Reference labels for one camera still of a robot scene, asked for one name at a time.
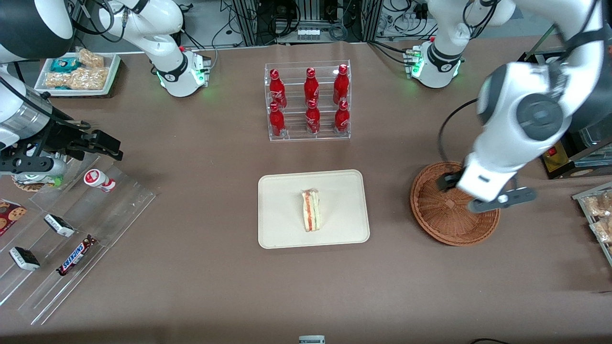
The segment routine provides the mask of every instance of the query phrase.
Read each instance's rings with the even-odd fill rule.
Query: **woven basket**
[[[436,240],[453,246],[476,245],[493,234],[500,211],[475,214],[467,207],[473,197],[457,188],[448,192],[438,189],[440,176],[460,169],[458,162],[425,167],[412,183],[410,205],[419,225]]]

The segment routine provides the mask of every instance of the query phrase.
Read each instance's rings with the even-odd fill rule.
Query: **acrylic display rack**
[[[599,219],[589,214],[589,212],[586,210],[586,205],[584,204],[584,201],[582,200],[584,197],[598,196],[606,191],[612,191],[612,182],[609,182],[604,185],[598,186],[596,188],[587,190],[585,192],[578,193],[572,196],[572,198],[574,200],[577,200],[578,204],[580,205],[580,208],[582,208],[582,211],[584,212],[584,216],[586,216],[586,220],[589,222],[590,229],[593,231],[593,234],[595,234],[595,237],[597,238],[597,242],[599,242],[599,245],[602,247],[603,254],[608,259],[608,263],[610,264],[610,266],[612,266],[612,254],[611,254],[612,244],[601,242],[599,236],[593,229],[593,223],[597,222]]]
[[[351,81],[349,84],[347,101],[349,111],[352,108],[351,88],[351,61],[316,61],[316,62],[289,62],[268,63],[264,71],[264,92],[266,95],[266,113],[268,123],[268,136],[270,141],[296,141],[296,140],[348,140],[351,138],[351,124],[348,133],[337,135],[334,132],[334,119],[338,105],[334,104],[334,81],[338,75],[338,66],[348,66],[347,76]],[[304,83],[306,81],[306,69],[313,67],[316,71],[316,79],[319,81],[319,111],[321,112],[321,130],[313,135],[306,131],[306,103],[304,98]],[[282,109],[285,116],[285,127],[287,135],[276,137],[272,134],[270,125],[270,70],[277,69],[280,79],[285,84],[287,96],[287,107]]]
[[[44,187],[37,192],[30,199],[32,204],[24,204],[26,215],[0,237],[2,306],[18,307],[31,324],[43,324],[53,314],[155,198],[115,166],[97,160],[88,154],[83,162],[71,162],[64,181],[71,173],[74,178],[60,188]],[[116,181],[113,191],[105,193],[82,182],[92,166]],[[76,232],[71,237],[55,233],[43,219],[49,213],[62,217]],[[97,243],[66,276],[60,276],[55,270],[88,234]],[[20,269],[9,255],[14,246],[32,251],[40,268]]]

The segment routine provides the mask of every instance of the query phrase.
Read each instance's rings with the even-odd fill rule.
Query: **white tray of snacks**
[[[307,231],[302,192],[313,189],[320,228]],[[364,179],[357,170],[263,176],[258,193],[258,240],[264,249],[360,244],[370,237]]]
[[[49,87],[47,84],[48,75],[51,73],[51,65],[55,59],[47,59],[45,64],[40,71],[38,80],[34,89],[39,92],[49,92],[52,97],[103,97],[111,92],[113,81],[119,70],[121,58],[115,53],[95,53],[97,56],[103,57],[104,69],[108,72],[106,75],[106,81],[101,89],[68,89],[68,88],[56,88]],[[59,59],[75,58],[78,57],[78,53],[66,53]],[[82,64],[82,68],[91,69],[89,66]]]

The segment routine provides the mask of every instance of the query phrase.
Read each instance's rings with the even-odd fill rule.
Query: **table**
[[[440,244],[409,208],[415,175],[439,160],[443,119],[484,78],[537,37],[479,39],[444,89],[406,79],[366,44],[219,52],[211,84],[169,96],[142,54],[125,55],[112,99],[53,100],[122,140],[123,171],[158,193],[122,239],[43,326],[0,312],[5,343],[594,343],[612,338],[610,269],[571,195],[609,178],[548,181],[540,161],[520,172],[536,201],[502,211],[475,247]],[[397,44],[409,47],[410,42]],[[350,59],[350,141],[270,143],[267,62]],[[447,126],[451,159],[469,151],[474,107]],[[257,182],[267,174],[362,172],[369,241],[264,250]],[[0,181],[13,198],[30,195]]]

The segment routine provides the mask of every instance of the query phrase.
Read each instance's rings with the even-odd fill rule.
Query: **red bottle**
[[[348,66],[346,64],[341,64],[338,67],[338,76],[334,81],[334,104],[337,104],[342,99],[346,99],[348,95],[348,75],[346,74],[348,71]]]
[[[270,125],[272,126],[272,134],[276,137],[284,137],[287,135],[285,128],[285,117],[278,109],[278,103],[270,104]]]
[[[310,99],[319,100],[319,81],[315,78],[315,69],[306,69],[306,82],[304,83],[304,96],[306,102]]]
[[[348,102],[346,100],[341,100],[339,107],[338,111],[336,111],[334,132],[338,135],[345,135],[348,133],[348,127],[351,123],[351,115],[348,112]]]
[[[277,102],[282,108],[287,107],[287,95],[285,94],[285,84],[278,75],[278,69],[272,69],[270,71],[270,95],[272,101]]]
[[[321,129],[321,113],[316,108],[319,102],[316,99],[308,100],[306,110],[306,131],[309,134],[316,134]]]

